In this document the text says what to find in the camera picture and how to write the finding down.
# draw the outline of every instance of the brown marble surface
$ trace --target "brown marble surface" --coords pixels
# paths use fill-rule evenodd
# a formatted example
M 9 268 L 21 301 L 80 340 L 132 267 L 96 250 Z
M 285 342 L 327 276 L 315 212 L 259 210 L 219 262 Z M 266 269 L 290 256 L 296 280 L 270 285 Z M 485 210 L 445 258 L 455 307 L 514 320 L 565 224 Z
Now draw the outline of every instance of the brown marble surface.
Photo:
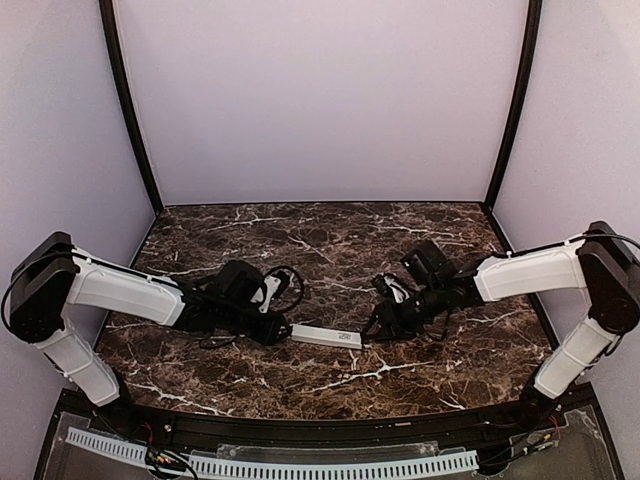
M 359 331 L 379 301 L 370 280 L 430 238 L 460 264 L 500 249 L 476 204 L 324 203 L 165 210 L 135 265 L 192 280 L 230 259 L 286 264 L 306 280 L 291 323 Z M 418 338 L 361 351 L 241 338 L 202 350 L 202 336 L 113 314 L 98 352 L 135 401 L 180 411 L 272 419 L 362 419 L 436 413 L 517 395 L 549 344 L 526 298 L 452 316 L 445 343 Z

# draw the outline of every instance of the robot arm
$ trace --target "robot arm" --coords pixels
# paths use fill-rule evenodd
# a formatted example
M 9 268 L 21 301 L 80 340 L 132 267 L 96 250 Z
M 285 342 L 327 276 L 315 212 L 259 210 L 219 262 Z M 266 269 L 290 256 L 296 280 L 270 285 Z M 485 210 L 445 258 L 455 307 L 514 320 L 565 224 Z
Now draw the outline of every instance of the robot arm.
M 63 316 L 65 303 L 136 315 L 178 330 L 244 334 L 271 345 L 291 334 L 269 304 L 289 284 L 231 261 L 196 284 L 178 284 L 91 256 L 69 235 L 51 235 L 13 273 L 8 328 L 42 351 L 98 407 L 126 396 L 126 387 Z M 3 299 L 3 312 L 6 296 Z
M 411 291 L 397 277 L 373 284 L 386 299 L 361 333 L 363 340 L 412 338 L 434 317 L 455 308 L 562 288 L 586 288 L 591 308 L 534 373 L 521 395 L 525 423 L 535 423 L 600 356 L 640 320 L 640 264 L 604 222 L 584 235 L 556 245 L 492 255 L 457 269 L 433 242 L 402 259 L 418 285 Z

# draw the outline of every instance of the black frame post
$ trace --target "black frame post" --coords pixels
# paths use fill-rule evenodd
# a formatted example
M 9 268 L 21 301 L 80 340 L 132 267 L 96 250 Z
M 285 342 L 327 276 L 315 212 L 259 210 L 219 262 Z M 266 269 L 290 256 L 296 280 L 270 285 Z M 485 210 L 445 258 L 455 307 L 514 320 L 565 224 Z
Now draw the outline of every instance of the black frame post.
M 147 190 L 149 201 L 151 202 L 151 206 L 153 207 L 156 215 L 159 215 L 162 210 L 164 210 L 164 205 L 162 203 L 162 198 L 160 197 L 158 185 L 156 184 L 156 180 L 153 176 L 147 151 L 144 148 L 140 126 L 138 125 L 138 118 L 136 117 L 136 111 L 133 106 L 131 90 L 129 89 L 129 82 L 124 68 L 124 60 L 122 58 L 122 50 L 120 49 L 120 39 L 118 37 L 118 26 L 116 24 L 116 17 L 113 9 L 113 0 L 99 1 L 104 38 L 107 43 L 107 51 L 109 52 L 109 61 L 111 62 L 113 80 L 115 81 L 118 98 L 120 99 L 122 116 L 124 117 L 124 122 L 127 126 L 131 147 L 133 148 L 133 153 L 136 157 L 136 162 L 138 163 L 140 175 L 142 175 L 142 181 L 144 182 L 145 189 Z
M 493 210 L 498 200 L 500 187 L 502 186 L 502 181 L 504 180 L 504 175 L 509 163 L 509 157 L 511 156 L 511 150 L 513 149 L 513 143 L 516 139 L 520 115 L 522 114 L 522 107 L 524 106 L 524 99 L 527 94 L 527 86 L 529 85 L 531 66 L 533 65 L 533 54 L 536 49 L 541 12 L 542 0 L 529 0 L 527 23 L 524 30 L 524 40 L 522 41 L 516 84 L 513 88 L 513 97 L 511 98 L 511 107 L 509 108 L 507 124 L 502 136 L 496 166 L 494 167 L 489 190 L 484 200 L 484 204 L 489 210 Z

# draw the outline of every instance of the white slotted strip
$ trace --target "white slotted strip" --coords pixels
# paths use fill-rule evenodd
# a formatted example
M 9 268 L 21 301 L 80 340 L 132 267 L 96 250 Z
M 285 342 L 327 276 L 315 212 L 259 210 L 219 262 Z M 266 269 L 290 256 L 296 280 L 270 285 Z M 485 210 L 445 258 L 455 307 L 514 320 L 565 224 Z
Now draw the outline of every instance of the white slotted strip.
M 74 427 L 69 428 L 66 441 L 105 457 L 146 468 L 144 463 L 146 448 L 141 445 Z M 215 480 L 417 480 L 478 469 L 475 450 L 412 460 L 357 464 L 258 463 L 223 460 L 200 455 L 191 455 L 189 463 L 200 478 Z

